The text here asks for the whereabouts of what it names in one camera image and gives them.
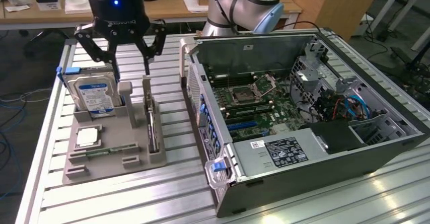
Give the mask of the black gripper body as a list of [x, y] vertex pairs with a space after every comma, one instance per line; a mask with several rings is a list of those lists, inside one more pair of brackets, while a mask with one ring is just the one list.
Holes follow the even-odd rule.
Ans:
[[144, 0], [88, 0], [92, 26], [104, 39], [116, 44], [133, 43], [149, 28]]

